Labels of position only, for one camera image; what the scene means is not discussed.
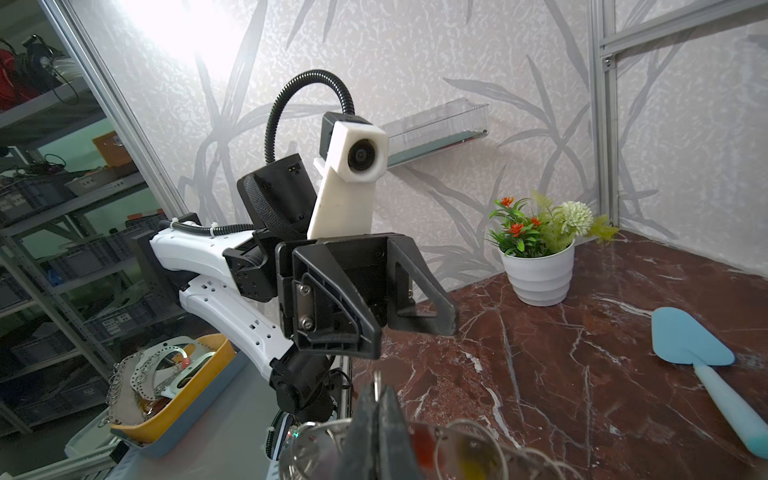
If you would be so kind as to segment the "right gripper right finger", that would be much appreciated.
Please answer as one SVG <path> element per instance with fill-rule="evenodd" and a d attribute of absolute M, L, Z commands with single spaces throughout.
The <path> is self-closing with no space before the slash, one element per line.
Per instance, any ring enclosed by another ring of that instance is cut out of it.
<path fill-rule="evenodd" d="M 378 402 L 377 474 L 379 479 L 423 479 L 408 424 L 394 390 L 387 386 Z"/>

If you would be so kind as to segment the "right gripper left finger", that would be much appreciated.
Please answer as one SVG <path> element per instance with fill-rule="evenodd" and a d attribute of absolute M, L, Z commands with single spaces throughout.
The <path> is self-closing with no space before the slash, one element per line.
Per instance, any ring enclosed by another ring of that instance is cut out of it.
<path fill-rule="evenodd" d="M 336 479 L 376 479 L 379 409 L 375 387 L 359 395 L 351 423 L 342 443 Z"/>

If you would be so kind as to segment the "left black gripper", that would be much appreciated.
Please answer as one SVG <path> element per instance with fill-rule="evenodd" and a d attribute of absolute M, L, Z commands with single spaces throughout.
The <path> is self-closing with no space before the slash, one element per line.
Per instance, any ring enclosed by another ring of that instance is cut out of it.
<path fill-rule="evenodd" d="M 275 248 L 280 327 L 303 352 L 377 359 L 382 330 L 453 336 L 458 311 L 402 234 L 294 240 Z M 420 312 L 412 287 L 434 311 Z"/>

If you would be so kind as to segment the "red tagged key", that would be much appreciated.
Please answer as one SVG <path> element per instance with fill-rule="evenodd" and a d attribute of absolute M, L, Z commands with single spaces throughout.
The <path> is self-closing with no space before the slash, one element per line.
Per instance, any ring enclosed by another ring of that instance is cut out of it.
<path fill-rule="evenodd" d="M 434 473 L 440 454 L 433 428 L 425 424 L 412 424 L 411 429 L 412 448 L 419 466 L 426 472 Z"/>

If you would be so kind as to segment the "yellow tagged key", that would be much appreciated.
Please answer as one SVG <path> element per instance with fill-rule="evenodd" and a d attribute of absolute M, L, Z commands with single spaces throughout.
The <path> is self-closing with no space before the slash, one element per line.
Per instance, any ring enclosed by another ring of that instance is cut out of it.
<path fill-rule="evenodd" d="M 458 444 L 456 459 L 465 479 L 491 479 L 496 475 L 496 452 L 487 444 L 476 441 Z"/>

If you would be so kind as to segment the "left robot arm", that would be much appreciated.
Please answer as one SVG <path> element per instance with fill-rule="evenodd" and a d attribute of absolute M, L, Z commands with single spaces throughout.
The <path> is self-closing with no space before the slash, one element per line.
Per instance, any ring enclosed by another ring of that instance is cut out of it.
<path fill-rule="evenodd" d="M 340 103 L 322 118 L 319 184 L 299 155 L 275 155 L 286 106 L 313 84 Z M 458 328 L 457 306 L 415 241 L 372 230 L 388 143 L 357 115 L 338 76 L 302 72 L 271 107 L 264 165 L 237 183 L 249 222 L 203 226 L 189 214 L 134 244 L 162 294 L 229 338 L 259 368 L 280 410 L 301 423 L 332 417 L 349 386 L 334 362 L 379 358 L 385 329 L 452 336 Z"/>

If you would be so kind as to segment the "potted flower plant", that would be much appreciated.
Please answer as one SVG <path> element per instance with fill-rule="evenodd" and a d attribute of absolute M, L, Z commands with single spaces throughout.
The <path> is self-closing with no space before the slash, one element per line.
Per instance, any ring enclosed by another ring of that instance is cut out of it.
<path fill-rule="evenodd" d="M 619 232 L 606 215 L 580 201 L 555 204 L 534 191 L 529 198 L 503 197 L 489 217 L 499 221 L 489 241 L 502 254 L 504 269 L 520 301 L 550 307 L 567 296 L 580 239 L 610 242 Z"/>

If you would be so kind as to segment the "yellow tray with rings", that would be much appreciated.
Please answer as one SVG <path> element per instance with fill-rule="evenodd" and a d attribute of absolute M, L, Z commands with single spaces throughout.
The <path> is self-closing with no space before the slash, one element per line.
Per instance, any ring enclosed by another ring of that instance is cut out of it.
<path fill-rule="evenodd" d="M 177 336 L 114 365 L 105 422 L 138 444 L 158 441 L 235 358 L 222 334 Z"/>

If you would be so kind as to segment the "metal storage shelving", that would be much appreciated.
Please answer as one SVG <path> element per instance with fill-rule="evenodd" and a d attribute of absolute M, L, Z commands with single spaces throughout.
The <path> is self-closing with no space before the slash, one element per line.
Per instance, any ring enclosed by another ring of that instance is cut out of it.
<path fill-rule="evenodd" d="M 1 46 L 1 432 L 96 407 L 108 365 L 184 322 L 128 243 L 163 211 L 64 51 Z"/>

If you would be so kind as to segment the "light blue trowel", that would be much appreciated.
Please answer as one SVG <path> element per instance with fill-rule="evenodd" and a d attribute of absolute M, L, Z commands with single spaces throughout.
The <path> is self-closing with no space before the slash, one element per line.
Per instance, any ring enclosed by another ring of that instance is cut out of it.
<path fill-rule="evenodd" d="M 767 457 L 767 422 L 715 371 L 730 366 L 735 355 L 689 313 L 661 307 L 651 315 L 655 355 L 677 365 L 690 365 L 712 401 L 746 449 Z"/>

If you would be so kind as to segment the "clear acrylic wall shelf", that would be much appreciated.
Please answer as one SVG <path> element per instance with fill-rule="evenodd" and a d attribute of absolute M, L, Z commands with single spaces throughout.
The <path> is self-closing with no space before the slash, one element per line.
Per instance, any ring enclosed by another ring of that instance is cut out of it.
<path fill-rule="evenodd" d="M 489 130 L 489 105 L 459 98 L 382 126 L 389 136 L 388 167 L 483 138 Z"/>

